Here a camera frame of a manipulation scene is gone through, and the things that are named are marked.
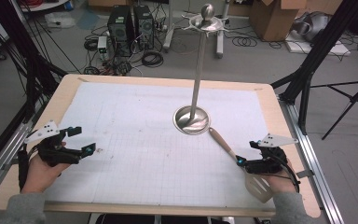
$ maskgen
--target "table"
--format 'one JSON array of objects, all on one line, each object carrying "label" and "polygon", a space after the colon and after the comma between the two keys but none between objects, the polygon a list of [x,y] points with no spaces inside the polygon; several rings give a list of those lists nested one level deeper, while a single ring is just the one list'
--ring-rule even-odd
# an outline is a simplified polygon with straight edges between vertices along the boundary
[{"label": "table", "polygon": [[[62,80],[59,88],[54,93],[48,106],[36,123],[38,129],[50,119],[57,122],[67,110],[72,99],[76,95],[76,90],[82,82],[104,82],[131,85],[154,85],[154,86],[173,86],[173,87],[192,87],[193,80],[183,79],[164,79],[146,77],[97,77],[85,75],[67,75]],[[221,81],[202,81],[201,88],[216,88],[223,90],[242,90],[254,91],[260,102],[263,116],[270,133],[290,136],[289,129],[283,117],[281,108],[273,89],[268,84],[254,83],[234,83]],[[301,159],[294,145],[282,147],[291,160],[296,171],[304,170]],[[0,210],[7,207],[7,201],[18,193],[18,166],[13,165],[7,176],[0,185]],[[312,217],[318,217],[321,212],[316,202],[310,182],[308,179],[301,179],[301,194],[307,210]],[[186,207],[186,206],[155,206],[155,205],[135,205],[135,204],[109,204],[109,203],[55,203],[47,202],[47,211],[64,212],[89,212],[89,213],[122,213],[122,214],[150,214],[150,215],[188,215],[188,216],[223,216],[223,217],[271,217],[274,211],[254,210],[246,208],[217,208],[217,207]]]}]

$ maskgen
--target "metal pole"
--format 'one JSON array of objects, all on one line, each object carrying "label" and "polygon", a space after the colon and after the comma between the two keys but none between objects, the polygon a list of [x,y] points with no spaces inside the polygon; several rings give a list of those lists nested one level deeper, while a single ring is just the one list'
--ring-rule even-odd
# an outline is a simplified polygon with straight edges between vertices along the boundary
[{"label": "metal pole", "polygon": [[190,119],[189,120],[192,120],[196,113],[197,100],[199,98],[199,90],[200,90],[200,83],[201,83],[203,59],[204,59],[204,55],[205,55],[205,45],[206,45],[206,34],[205,34],[205,32],[201,32],[199,58],[197,59],[196,79],[194,80],[193,100],[191,101]]}]

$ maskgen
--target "floor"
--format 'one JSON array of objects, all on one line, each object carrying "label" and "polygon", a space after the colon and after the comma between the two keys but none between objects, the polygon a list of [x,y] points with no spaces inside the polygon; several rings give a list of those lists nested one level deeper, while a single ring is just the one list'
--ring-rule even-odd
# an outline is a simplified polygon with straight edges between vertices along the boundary
[{"label": "floor", "polygon": [[[92,29],[106,25],[107,18],[96,15],[105,15],[102,12],[83,7],[76,8],[70,14],[76,20],[74,27],[51,29],[49,34],[76,67],[82,68],[88,63],[87,51],[83,48],[84,37],[90,35]],[[186,26],[186,21],[178,24]],[[246,18],[231,18],[230,25],[227,27],[236,28],[247,25]],[[238,31],[249,32],[252,29],[248,27]],[[48,40],[47,35],[42,34],[42,36],[46,40],[48,53],[53,63],[63,70],[77,73],[54,43]],[[289,53],[284,44],[276,49],[269,43],[256,38],[248,38],[246,41],[252,45],[256,43],[256,45],[238,47],[233,44],[232,39],[225,38],[224,57],[217,59],[214,54],[215,36],[210,36],[205,50],[202,79],[272,83],[296,71],[306,58],[305,54]],[[349,41],[344,43],[348,49],[357,47],[356,44],[349,45]],[[177,30],[173,36],[172,48],[168,53],[162,53],[164,57],[162,66],[157,68],[141,66],[139,70],[132,69],[129,76],[192,79],[195,75],[198,44],[197,33]],[[94,59],[92,64],[100,66],[101,62]],[[351,55],[344,57],[342,61],[336,56],[326,57],[316,71],[312,85],[350,81],[358,81],[357,50],[351,51]],[[339,88],[348,94],[358,92],[358,84],[344,85]],[[275,91],[282,93],[284,90],[285,86]],[[299,99],[300,97],[297,97],[297,108],[299,108]],[[10,59],[0,61],[0,133],[24,101],[25,96],[13,63]],[[355,104],[325,140],[321,139],[348,103],[347,97],[331,89],[311,89],[307,131],[344,222],[358,223],[358,104]],[[48,213],[48,223],[88,223],[89,215]],[[238,217],[236,223],[254,222],[249,218]],[[318,223],[328,223],[324,214],[318,218]]]}]

